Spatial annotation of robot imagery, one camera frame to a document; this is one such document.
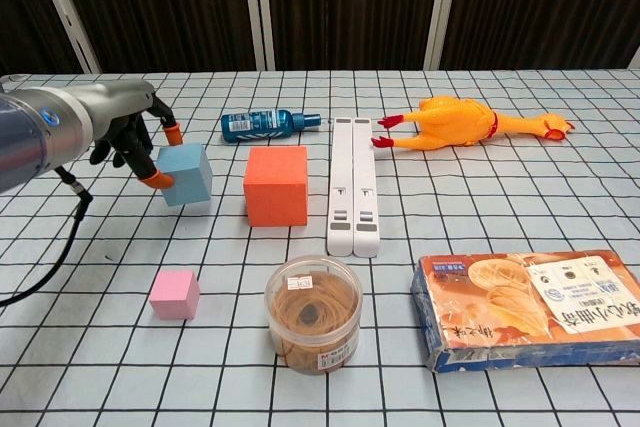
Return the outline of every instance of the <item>orange cube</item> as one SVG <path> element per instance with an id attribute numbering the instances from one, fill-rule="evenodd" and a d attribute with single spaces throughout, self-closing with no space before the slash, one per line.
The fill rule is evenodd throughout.
<path id="1" fill-rule="evenodd" d="M 307 225 L 307 148 L 252 147 L 244 174 L 249 225 Z"/>

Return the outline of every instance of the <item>clear plastic container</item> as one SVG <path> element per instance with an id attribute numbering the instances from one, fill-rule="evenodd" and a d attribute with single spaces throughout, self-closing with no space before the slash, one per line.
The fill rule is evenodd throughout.
<path id="1" fill-rule="evenodd" d="M 342 262 L 317 255 L 291 260 L 271 276 L 264 299 L 276 353 L 292 369 L 331 372 L 355 352 L 362 286 Z"/>

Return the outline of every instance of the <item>yellow rubber chicken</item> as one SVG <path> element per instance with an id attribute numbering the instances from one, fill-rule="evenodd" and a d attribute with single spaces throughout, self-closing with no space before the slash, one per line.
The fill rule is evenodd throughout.
<path id="1" fill-rule="evenodd" d="M 562 140 L 573 125 L 557 114 L 535 118 L 498 114 L 472 99 L 433 97 L 420 101 L 420 110 L 392 115 L 378 121 L 386 129 L 401 122 L 417 122 L 420 134 L 408 139 L 373 138 L 376 147 L 435 150 L 447 145 L 473 145 L 495 134 L 533 134 L 550 140 Z"/>

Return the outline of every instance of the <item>blue spray bottle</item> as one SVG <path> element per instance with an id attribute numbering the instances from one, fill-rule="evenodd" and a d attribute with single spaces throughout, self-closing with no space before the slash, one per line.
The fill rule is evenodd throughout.
<path id="1" fill-rule="evenodd" d="M 292 114 L 288 110 L 264 110 L 246 114 L 227 114 L 220 119 L 222 136 L 227 142 L 289 137 L 307 127 L 320 125 L 320 114 Z"/>

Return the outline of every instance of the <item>table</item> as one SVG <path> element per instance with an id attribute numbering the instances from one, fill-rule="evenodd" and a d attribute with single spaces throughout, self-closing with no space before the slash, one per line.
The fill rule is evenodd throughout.
<path id="1" fill-rule="evenodd" d="M 141 76 L 31 76 L 6 87 Z M 96 198 L 60 273 L 0 313 L 0 425 L 640 425 L 638 365 L 433 375 L 421 366 L 408 293 L 418 258 L 437 253 L 612 248 L 640 275 L 640 71 L 144 78 L 187 141 L 206 144 L 211 202 L 168 208 L 126 169 L 91 166 L 88 154 L 71 165 Z M 286 259 L 325 250 L 329 124 L 270 142 L 307 145 L 308 225 L 250 229 L 242 177 L 249 149 L 266 141 L 225 144 L 220 114 L 280 107 L 377 119 L 446 94 L 509 114 L 552 110 L 576 130 L 562 143 L 512 136 L 378 151 L 380 255 L 346 259 L 366 292 L 356 355 L 327 376 L 283 367 L 262 291 Z M 55 260 L 75 203 L 54 175 L 0 196 L 0 291 L 32 283 Z M 155 319 L 146 301 L 156 272 L 176 267 L 193 269 L 202 289 L 186 324 Z"/>

